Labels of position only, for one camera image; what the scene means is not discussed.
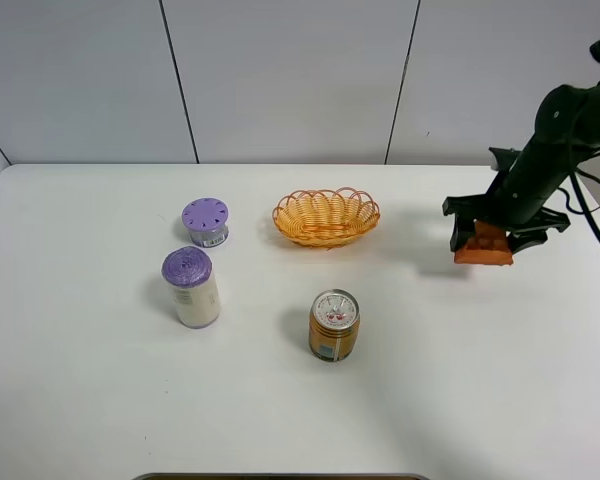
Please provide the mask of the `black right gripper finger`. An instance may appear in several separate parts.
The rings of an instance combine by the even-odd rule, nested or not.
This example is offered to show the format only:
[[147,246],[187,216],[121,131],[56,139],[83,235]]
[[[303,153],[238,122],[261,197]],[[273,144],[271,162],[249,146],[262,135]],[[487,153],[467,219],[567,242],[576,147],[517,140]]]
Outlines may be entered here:
[[475,220],[459,214],[454,215],[454,226],[450,239],[450,249],[457,252],[476,235]]
[[527,232],[511,232],[507,236],[508,248],[512,254],[517,254],[525,249],[540,246],[548,240],[545,230]]

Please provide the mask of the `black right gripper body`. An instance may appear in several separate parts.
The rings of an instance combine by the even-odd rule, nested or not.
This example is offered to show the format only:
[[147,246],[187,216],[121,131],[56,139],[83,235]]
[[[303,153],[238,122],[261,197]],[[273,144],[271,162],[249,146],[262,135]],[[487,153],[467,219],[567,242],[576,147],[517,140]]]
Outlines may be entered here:
[[447,197],[443,214],[478,220],[514,233],[549,228],[564,232],[570,226],[568,216],[546,209],[544,204],[569,176],[567,146],[529,142],[518,153],[496,148],[491,152],[505,164],[487,191]]

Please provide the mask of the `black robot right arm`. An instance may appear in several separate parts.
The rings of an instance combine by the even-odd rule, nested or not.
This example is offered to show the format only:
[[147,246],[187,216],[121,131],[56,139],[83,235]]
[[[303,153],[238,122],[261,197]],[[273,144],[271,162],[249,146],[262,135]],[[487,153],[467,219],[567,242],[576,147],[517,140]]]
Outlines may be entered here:
[[496,176],[483,194],[447,197],[453,216],[450,250],[457,264],[510,265],[514,254],[564,232],[569,217],[546,207],[581,163],[600,155],[600,84],[562,85],[536,114],[534,132],[521,150],[492,148]]

